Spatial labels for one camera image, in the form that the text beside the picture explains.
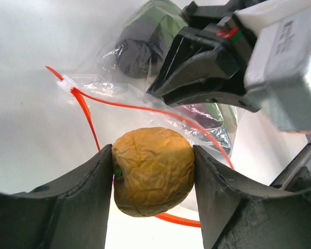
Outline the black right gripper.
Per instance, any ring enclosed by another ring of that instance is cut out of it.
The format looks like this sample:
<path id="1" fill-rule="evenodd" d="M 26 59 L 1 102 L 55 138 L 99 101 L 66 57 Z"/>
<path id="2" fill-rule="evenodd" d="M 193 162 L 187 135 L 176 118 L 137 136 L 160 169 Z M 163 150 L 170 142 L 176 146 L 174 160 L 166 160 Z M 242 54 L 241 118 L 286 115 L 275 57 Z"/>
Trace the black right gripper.
<path id="1" fill-rule="evenodd" d="M 259 107 L 247 98 L 244 74 L 256 44 L 238 11 L 259 1 L 228 1 L 199 6 L 191 2 L 181 16 L 188 23 L 174 38 L 160 73 L 147 93 L 168 106 L 217 103 L 250 112 Z"/>

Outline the clear zip top bag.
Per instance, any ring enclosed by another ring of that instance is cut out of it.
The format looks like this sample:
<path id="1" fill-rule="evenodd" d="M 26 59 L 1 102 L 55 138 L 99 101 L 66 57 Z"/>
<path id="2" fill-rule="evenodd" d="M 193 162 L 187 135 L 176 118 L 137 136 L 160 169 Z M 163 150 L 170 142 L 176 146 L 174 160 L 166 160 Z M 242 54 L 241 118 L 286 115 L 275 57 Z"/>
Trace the clear zip top bag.
<path id="1" fill-rule="evenodd" d="M 154 107 L 151 106 L 140 106 L 140 105 L 132 105 L 132 104 L 124 104 L 124 103 L 120 103 L 120 102 L 113 102 L 113 101 L 106 101 L 104 99 L 101 98 L 96 98 L 93 97 L 89 94 L 86 94 L 85 92 L 83 92 L 82 90 L 80 90 L 77 85 L 76 82 L 74 80 L 72 80 L 70 77 L 68 77 L 67 75 L 61 75 L 60 73 L 58 73 L 55 69 L 49 67 L 49 66 L 45 66 L 46 69 L 48 69 L 58 80 L 56 82 L 56 84 L 63 89 L 65 92 L 69 93 L 70 95 L 74 96 L 74 98 L 76 99 L 76 101 L 78 102 L 79 106 L 81 107 L 85 118 L 89 124 L 89 127 L 91 129 L 95 144 L 96 144 L 96 148 L 97 150 L 101 150 L 101 146 L 98 142 L 98 138 L 92 123 L 92 116 L 91 116 L 91 112 L 89 110 L 89 107 L 85 101 L 84 98 L 88 98 L 90 100 L 94 100 L 97 101 L 99 103 L 102 104 L 106 104 L 106 105 L 111 105 L 111 106 L 115 106 L 115 107 L 121 107 L 121 108 L 129 108 L 129 109 L 137 109 L 137 110 L 144 110 L 144 111 L 148 111 L 148 112 L 153 112 L 153 113 L 159 113 L 162 115 L 167 115 L 169 117 L 178 119 L 182 122 L 184 122 L 185 124 L 197 129 L 198 131 L 200 131 L 205 137 L 207 137 L 212 143 L 213 145 L 216 147 L 216 149 L 218 150 L 218 152 L 220 152 L 223 156 L 223 158 L 226 160 L 226 162 L 228 163 L 229 167 L 234 170 L 234 165 L 231 162 L 230 157 L 228 156 L 228 154 L 226 153 L 226 151 L 223 149 L 223 147 L 221 146 L 221 143 L 209 132 L 207 132 L 207 130 L 205 128 L 203 128 L 198 122 L 185 117 L 183 115 L 180 115 L 178 113 L 175 113 L 174 111 L 170 111 L 169 107 L 164 104 L 164 102 L 160 101 L 159 99 L 152 97 L 151 95 L 145 93 L 144 97 L 147 98 L 147 101 L 151 104 L 154 104 Z"/>

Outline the wrinkled yellow fake fruit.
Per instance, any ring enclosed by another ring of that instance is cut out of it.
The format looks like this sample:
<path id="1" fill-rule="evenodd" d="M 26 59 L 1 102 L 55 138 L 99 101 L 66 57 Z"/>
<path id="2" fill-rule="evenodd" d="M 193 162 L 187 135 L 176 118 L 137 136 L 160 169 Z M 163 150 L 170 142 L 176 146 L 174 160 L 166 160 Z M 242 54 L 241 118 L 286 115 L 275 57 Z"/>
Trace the wrinkled yellow fake fruit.
<path id="1" fill-rule="evenodd" d="M 188 196 L 195 180 L 194 151 L 180 133 L 162 127 L 140 128 L 118 138 L 111 148 L 114 200 L 132 217 L 152 217 Z"/>

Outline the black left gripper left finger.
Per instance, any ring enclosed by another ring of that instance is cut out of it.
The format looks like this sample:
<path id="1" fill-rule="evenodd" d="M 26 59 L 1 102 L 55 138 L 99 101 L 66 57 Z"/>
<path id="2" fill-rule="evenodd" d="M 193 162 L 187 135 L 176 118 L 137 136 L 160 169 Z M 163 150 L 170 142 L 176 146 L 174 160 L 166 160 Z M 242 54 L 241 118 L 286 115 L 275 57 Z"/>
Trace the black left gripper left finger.
<path id="1" fill-rule="evenodd" d="M 0 193 L 0 248 L 104 248 L 111 145 L 31 192 Z"/>

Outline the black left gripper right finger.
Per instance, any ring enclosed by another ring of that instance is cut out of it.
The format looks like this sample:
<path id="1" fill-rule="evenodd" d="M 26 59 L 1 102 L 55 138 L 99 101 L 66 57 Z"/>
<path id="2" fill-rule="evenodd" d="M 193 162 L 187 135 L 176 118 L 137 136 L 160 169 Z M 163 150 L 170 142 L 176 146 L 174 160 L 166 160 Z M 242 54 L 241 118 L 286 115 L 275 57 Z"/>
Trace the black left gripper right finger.
<path id="1" fill-rule="evenodd" d="M 194 146 L 204 248 L 311 248 L 311 176 L 306 167 L 258 183 Z"/>

